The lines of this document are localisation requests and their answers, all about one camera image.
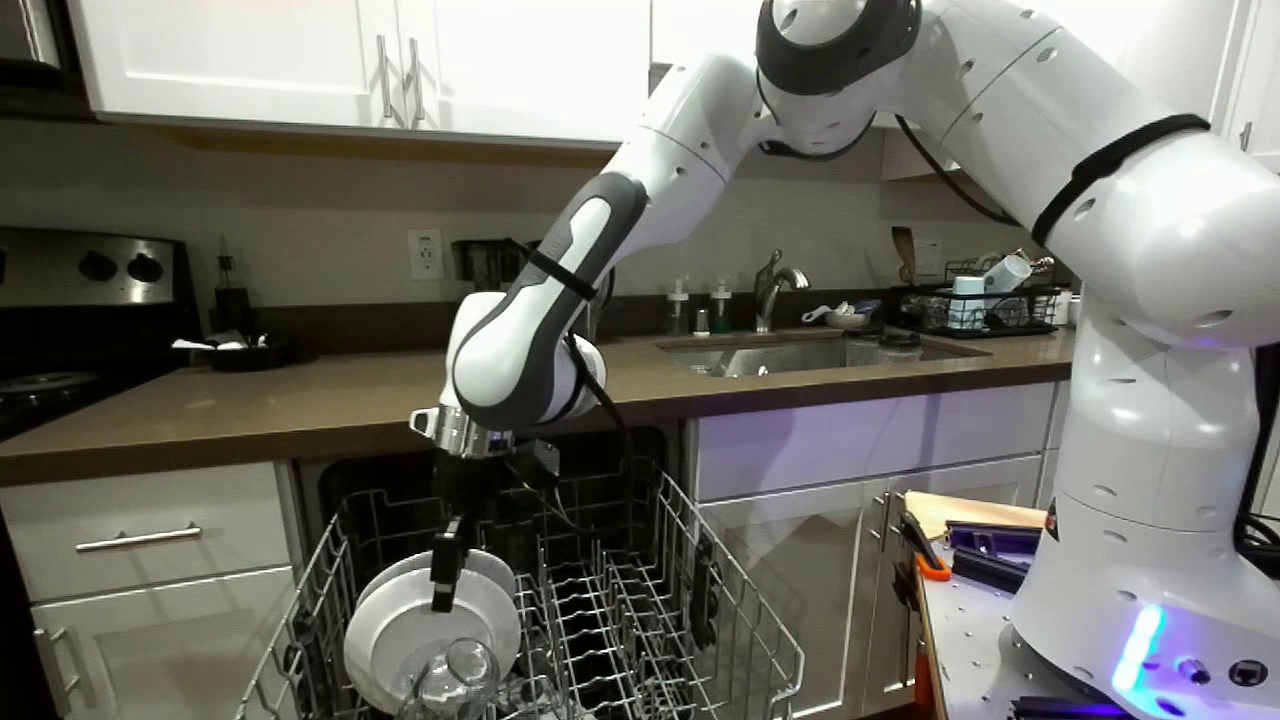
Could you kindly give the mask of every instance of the faucet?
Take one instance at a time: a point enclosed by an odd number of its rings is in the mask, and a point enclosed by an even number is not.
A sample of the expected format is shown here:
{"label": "faucet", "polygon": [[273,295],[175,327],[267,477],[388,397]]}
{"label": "faucet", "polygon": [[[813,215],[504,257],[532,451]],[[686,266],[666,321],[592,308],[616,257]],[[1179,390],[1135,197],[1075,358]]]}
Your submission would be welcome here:
{"label": "faucet", "polygon": [[806,290],[806,277],[798,267],[777,267],[781,257],[773,257],[757,274],[757,335],[773,334],[773,305],[781,290]]}

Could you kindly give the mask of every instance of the wire rack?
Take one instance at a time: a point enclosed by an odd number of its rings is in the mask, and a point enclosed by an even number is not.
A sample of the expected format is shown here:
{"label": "wire rack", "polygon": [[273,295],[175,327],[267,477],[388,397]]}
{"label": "wire rack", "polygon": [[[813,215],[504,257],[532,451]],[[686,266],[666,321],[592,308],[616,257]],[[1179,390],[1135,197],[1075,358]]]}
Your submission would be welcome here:
{"label": "wire rack", "polygon": [[1017,290],[1001,295],[917,294],[920,325],[937,335],[1046,335],[1057,290]]}
{"label": "wire rack", "polygon": [[[519,488],[481,550],[519,572],[519,659],[484,720],[782,720],[802,651],[665,472]],[[433,550],[441,500],[348,495],[326,519],[235,720],[374,720],[342,675],[365,582]]]}

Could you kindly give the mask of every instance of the dishwasher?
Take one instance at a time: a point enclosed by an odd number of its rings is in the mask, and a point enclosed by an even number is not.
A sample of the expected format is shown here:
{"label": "dishwasher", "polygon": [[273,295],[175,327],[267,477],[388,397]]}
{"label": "dishwasher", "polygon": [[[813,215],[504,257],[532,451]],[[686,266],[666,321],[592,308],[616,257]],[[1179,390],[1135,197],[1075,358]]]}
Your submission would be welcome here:
{"label": "dishwasher", "polygon": [[[793,715],[794,638],[665,472],[665,437],[631,446],[639,459],[620,472],[607,433],[556,440],[556,495],[511,488],[481,524],[476,550],[519,576],[519,659],[467,720]],[[313,552],[235,720],[381,720],[342,675],[342,625],[381,570],[443,534],[429,468],[433,457],[355,459],[304,492]]]}

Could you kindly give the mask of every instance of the drawer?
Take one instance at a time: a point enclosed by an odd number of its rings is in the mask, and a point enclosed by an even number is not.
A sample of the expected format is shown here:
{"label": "drawer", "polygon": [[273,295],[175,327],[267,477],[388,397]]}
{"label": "drawer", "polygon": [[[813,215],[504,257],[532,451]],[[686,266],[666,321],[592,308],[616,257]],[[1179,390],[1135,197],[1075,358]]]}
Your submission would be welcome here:
{"label": "drawer", "polygon": [[30,603],[288,566],[273,465],[0,488]]}
{"label": "drawer", "polygon": [[36,603],[72,720],[226,720],[267,651],[292,570]]}
{"label": "drawer", "polygon": [[704,416],[693,425],[695,500],[1039,457],[1046,416],[1050,385]]}

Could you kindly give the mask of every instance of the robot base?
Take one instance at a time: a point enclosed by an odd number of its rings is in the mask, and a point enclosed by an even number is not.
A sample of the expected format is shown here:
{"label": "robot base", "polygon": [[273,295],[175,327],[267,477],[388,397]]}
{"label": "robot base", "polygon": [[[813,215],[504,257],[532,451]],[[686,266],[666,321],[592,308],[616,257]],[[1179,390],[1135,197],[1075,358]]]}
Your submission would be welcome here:
{"label": "robot base", "polygon": [[1251,409],[1246,351],[1081,327],[1057,517],[1012,628],[1135,715],[1280,715],[1280,588],[1230,550]]}

